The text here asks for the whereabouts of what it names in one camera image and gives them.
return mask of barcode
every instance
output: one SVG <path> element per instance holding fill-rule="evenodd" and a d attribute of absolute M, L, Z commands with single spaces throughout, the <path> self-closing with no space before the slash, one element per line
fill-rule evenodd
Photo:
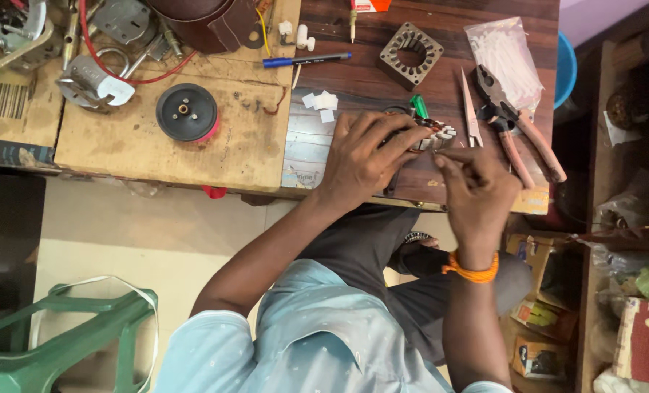
<path fill-rule="evenodd" d="M 0 83 L 0 118 L 21 119 L 28 86 Z"/>

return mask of tiled floor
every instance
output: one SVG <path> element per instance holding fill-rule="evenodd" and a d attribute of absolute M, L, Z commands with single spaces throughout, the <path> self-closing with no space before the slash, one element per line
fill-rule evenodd
<path fill-rule="evenodd" d="M 40 240 L 36 300 L 57 283 L 98 275 L 116 275 L 159 296 L 159 358 L 156 374 L 171 333 L 188 317 L 198 292 L 241 247 L 287 214 L 296 205 L 276 201 L 252 207 L 239 196 L 209 199 L 203 192 L 169 188 L 152 199 L 131 195 L 126 187 L 48 179 Z M 416 230 L 438 237 L 442 249 L 455 248 L 446 215 L 425 213 Z M 389 285 L 399 274 L 386 271 Z M 128 292 L 118 282 L 102 281 L 75 287 L 72 296 L 111 298 Z M 250 323 L 256 313 L 248 318 Z M 47 314 L 40 339 L 49 338 L 85 321 L 85 314 Z M 147 371 L 151 362 L 154 322 L 141 328 L 136 366 Z M 114 347 L 87 358 L 65 376 L 65 385 L 79 392 L 112 386 Z"/>

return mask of purple wall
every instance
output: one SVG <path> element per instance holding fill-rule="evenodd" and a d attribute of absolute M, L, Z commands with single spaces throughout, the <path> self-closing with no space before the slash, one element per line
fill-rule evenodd
<path fill-rule="evenodd" d="M 649 0 L 562 0 L 560 30 L 575 48 L 649 4 Z"/>

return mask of dark gray pants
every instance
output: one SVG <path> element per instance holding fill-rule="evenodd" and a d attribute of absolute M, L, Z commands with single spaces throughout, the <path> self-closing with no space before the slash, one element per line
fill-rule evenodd
<path fill-rule="evenodd" d="M 445 364 L 441 344 L 443 317 L 450 300 L 450 274 L 455 273 L 440 272 L 441 265 L 448 263 L 445 251 L 402 244 L 420 212 L 364 203 L 334 222 L 298 258 L 318 261 L 349 286 L 385 302 L 407 340 L 423 358 L 440 366 Z M 382 275 L 385 266 L 411 272 L 419 280 L 387 288 Z M 500 254 L 494 285 L 501 315 L 528 294 L 528 265 L 513 255 Z"/>

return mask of yellow wire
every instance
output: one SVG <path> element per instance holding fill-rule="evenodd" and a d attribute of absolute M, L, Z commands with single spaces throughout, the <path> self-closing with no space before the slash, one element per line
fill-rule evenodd
<path fill-rule="evenodd" d="M 259 14 L 259 19 L 261 19 L 261 30 L 264 31 L 264 45 L 266 46 L 266 53 L 268 53 L 268 57 L 271 57 L 271 51 L 268 49 L 268 40 L 266 39 L 266 23 L 264 23 L 264 17 L 261 16 L 259 8 L 257 8 L 257 14 Z"/>

